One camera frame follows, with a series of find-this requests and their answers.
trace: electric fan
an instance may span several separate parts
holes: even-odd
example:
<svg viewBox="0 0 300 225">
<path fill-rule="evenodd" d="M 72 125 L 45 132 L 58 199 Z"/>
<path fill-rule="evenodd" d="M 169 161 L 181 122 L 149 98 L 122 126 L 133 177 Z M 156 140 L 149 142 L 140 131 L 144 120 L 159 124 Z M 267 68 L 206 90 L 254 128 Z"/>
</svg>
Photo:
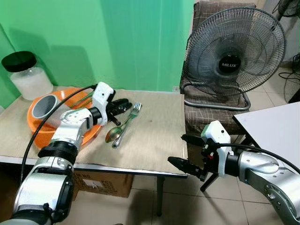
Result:
<svg viewBox="0 0 300 225">
<path fill-rule="evenodd" d="M 300 16 L 300 1 L 299 0 L 280 0 L 276 5 L 273 13 L 278 10 L 277 19 L 284 17 Z"/>
<path fill-rule="evenodd" d="M 284 30 L 272 15 L 256 8 L 238 7 L 216 13 L 188 39 L 183 76 L 198 90 L 215 96 L 243 94 L 245 107 L 185 101 L 194 107 L 243 111 L 250 107 L 245 94 L 277 70 L 285 55 Z"/>
</svg>

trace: white table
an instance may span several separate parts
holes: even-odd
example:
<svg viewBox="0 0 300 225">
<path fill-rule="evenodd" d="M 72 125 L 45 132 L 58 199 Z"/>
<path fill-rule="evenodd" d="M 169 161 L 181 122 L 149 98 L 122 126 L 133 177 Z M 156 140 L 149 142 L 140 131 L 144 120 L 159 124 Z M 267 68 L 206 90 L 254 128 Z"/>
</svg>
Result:
<svg viewBox="0 0 300 225">
<path fill-rule="evenodd" d="M 300 102 L 233 116 L 253 144 L 300 168 Z"/>
</svg>

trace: black wire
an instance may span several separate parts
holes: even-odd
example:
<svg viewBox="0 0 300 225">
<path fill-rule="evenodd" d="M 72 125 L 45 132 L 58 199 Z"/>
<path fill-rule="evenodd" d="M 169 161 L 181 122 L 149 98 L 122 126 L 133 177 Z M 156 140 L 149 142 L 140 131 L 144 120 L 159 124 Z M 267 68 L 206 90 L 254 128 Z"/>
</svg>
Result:
<svg viewBox="0 0 300 225">
<path fill-rule="evenodd" d="M 262 152 L 265 154 L 268 154 L 270 156 L 273 156 L 277 159 L 279 159 L 280 161 L 286 163 L 287 165 L 289 165 L 291 168 L 293 168 L 298 174 L 300 174 L 300 169 L 298 167 L 296 167 L 294 164 L 292 164 L 291 162 L 287 161 L 285 158 L 282 158 L 279 155 L 276 155 L 273 152 L 258 148 L 258 147 L 254 147 L 254 146 L 249 146 L 249 145 L 244 145 L 244 144 L 234 144 L 234 143 L 217 143 L 217 145 L 219 147 L 238 147 L 238 148 L 245 148 L 245 149 L 252 149 L 252 150 L 256 150 L 258 152 Z"/>
<path fill-rule="evenodd" d="M 279 5 L 279 2 L 278 2 L 277 5 L 273 8 L 272 14 L 274 14 L 276 11 L 278 11 L 278 5 Z"/>
<path fill-rule="evenodd" d="M 294 72 L 292 72 L 292 73 L 282 72 L 282 73 L 279 73 L 278 76 L 280 76 L 281 78 L 286 79 L 286 80 L 293 80 L 293 79 L 294 79 L 294 80 L 300 81 L 299 78 L 295 78 L 295 77 L 284 77 L 284 76 L 282 76 L 282 74 L 292 75 L 292 74 L 295 74 Z"/>
<path fill-rule="evenodd" d="M 40 131 L 40 129 L 42 128 L 42 126 L 45 124 L 45 122 L 47 121 L 47 119 L 49 119 L 49 117 L 62 105 L 64 104 L 66 101 L 68 101 L 71 97 L 73 97 L 74 95 L 78 94 L 79 92 L 89 89 L 89 88 L 96 88 L 96 84 L 85 87 L 85 88 L 81 88 L 77 91 L 75 91 L 74 93 L 70 94 L 69 96 L 67 96 L 65 99 L 63 99 L 57 106 L 54 107 L 54 109 L 42 120 L 42 122 L 39 124 L 39 126 L 37 127 L 36 131 L 34 132 L 34 134 L 32 135 L 27 148 L 24 152 L 24 156 L 23 156 L 23 160 L 22 160 L 22 165 L 21 165 L 21 175 L 20 175 L 20 184 L 22 184 L 23 182 L 23 176 L 24 176 L 24 170 L 25 170 L 25 165 L 26 165 L 26 159 L 29 153 L 29 150 L 32 146 L 32 143 L 34 141 L 34 139 L 36 138 L 36 136 L 38 135 L 38 132 Z"/>
<path fill-rule="evenodd" d="M 292 71 L 293 71 L 296 75 L 300 76 L 300 71 L 295 71 L 295 67 L 296 67 L 295 63 L 296 63 L 296 58 L 297 58 L 297 57 L 298 57 L 298 63 L 299 63 L 300 54 L 294 55 L 294 57 L 292 58 Z"/>
</svg>

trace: fan motor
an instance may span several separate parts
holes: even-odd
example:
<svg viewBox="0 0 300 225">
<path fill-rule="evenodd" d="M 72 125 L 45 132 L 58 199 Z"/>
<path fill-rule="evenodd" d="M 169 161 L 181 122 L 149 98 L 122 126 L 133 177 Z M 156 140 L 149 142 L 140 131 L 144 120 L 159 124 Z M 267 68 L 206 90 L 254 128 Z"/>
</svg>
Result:
<svg viewBox="0 0 300 225">
<path fill-rule="evenodd" d="M 233 73 L 240 68 L 240 59 L 236 55 L 227 55 L 219 62 L 219 69 L 223 73 Z"/>
</svg>

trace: black lid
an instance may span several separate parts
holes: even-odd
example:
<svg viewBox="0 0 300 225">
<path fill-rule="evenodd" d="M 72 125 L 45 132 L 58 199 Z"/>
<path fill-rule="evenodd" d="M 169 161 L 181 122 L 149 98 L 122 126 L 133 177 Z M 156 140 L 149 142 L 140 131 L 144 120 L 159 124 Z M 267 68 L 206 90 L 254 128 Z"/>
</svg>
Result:
<svg viewBox="0 0 300 225">
<path fill-rule="evenodd" d="M 14 52 L 5 56 L 1 63 L 8 72 L 20 72 L 33 67 L 37 62 L 32 52 Z"/>
</svg>

